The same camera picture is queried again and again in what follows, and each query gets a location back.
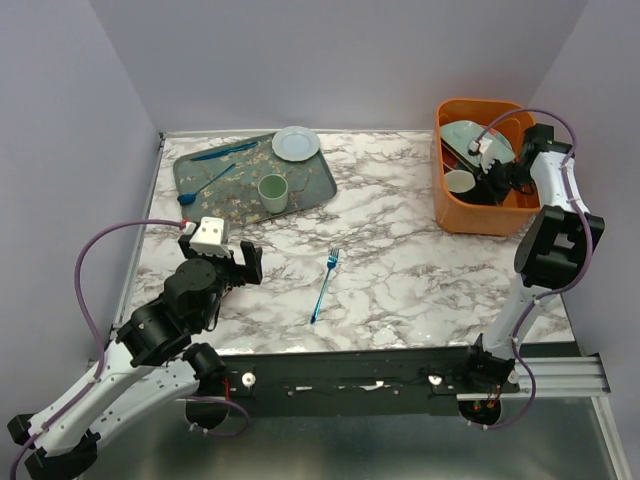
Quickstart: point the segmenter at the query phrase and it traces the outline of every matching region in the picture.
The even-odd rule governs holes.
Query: green cup
[[[289,184],[282,175],[267,175],[258,182],[258,195],[269,213],[281,213],[289,201]]]

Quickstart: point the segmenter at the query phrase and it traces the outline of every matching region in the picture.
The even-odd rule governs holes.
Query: orange plastic bin
[[[451,195],[444,183],[440,127],[458,120],[471,120],[488,125],[503,113],[521,108],[520,105],[499,100],[454,98],[441,103],[436,110],[436,137],[431,146],[433,169],[433,197],[436,222],[449,233],[475,233],[507,236],[517,232],[532,215],[540,210],[537,195],[511,191],[500,206],[472,205]],[[516,155],[522,147],[524,131],[535,124],[528,112],[516,113],[494,128],[511,143]]]

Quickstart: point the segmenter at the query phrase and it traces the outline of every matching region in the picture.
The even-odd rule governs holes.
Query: blue fork
[[[320,290],[320,297],[318,298],[318,303],[316,303],[316,308],[313,310],[313,315],[311,315],[311,325],[316,323],[318,319],[318,313],[320,313],[320,304],[322,303],[322,297],[324,297],[324,292],[327,291],[327,285],[329,283],[329,274],[331,270],[336,268],[338,265],[338,254],[340,253],[339,248],[332,248],[329,252],[329,260],[327,260],[327,276],[324,277],[324,283],[322,284],[322,290]]]

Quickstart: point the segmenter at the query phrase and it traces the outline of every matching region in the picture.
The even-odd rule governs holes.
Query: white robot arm
[[[224,363],[210,345],[191,345],[191,335],[215,327],[225,292],[262,281],[262,249],[241,242],[245,265],[236,264],[227,230],[219,218],[187,225],[178,242],[187,260],[165,280],[163,293],[118,330],[99,375],[96,364],[52,405],[9,422],[14,441],[29,441],[35,450],[25,462],[32,478],[77,477],[96,460],[98,447],[166,402],[203,388],[224,398]],[[51,422],[63,406],[67,411]]]
[[[580,198],[573,148],[556,142],[553,135],[549,125],[527,129],[520,161],[495,162],[485,172],[485,180],[493,183],[495,191],[535,182],[541,211],[517,249],[514,267],[518,275],[507,302],[476,342],[468,363],[469,376],[478,386],[504,384],[534,321],[554,293],[566,291],[579,280],[591,255],[587,255],[588,244],[593,250],[604,231],[604,220],[591,215]]]

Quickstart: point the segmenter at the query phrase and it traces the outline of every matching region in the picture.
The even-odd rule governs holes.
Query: marble tabletop
[[[234,289],[218,327],[194,341],[221,354],[468,345],[496,317],[514,277],[518,236],[450,235],[435,222],[431,132],[320,134],[338,185],[329,203],[230,233],[262,246],[262,285]],[[167,138],[149,218],[181,218],[172,165],[242,136]],[[130,312],[184,261],[171,227],[146,230]],[[318,322],[309,320],[330,247],[341,249]],[[527,342],[573,340],[554,299]]]

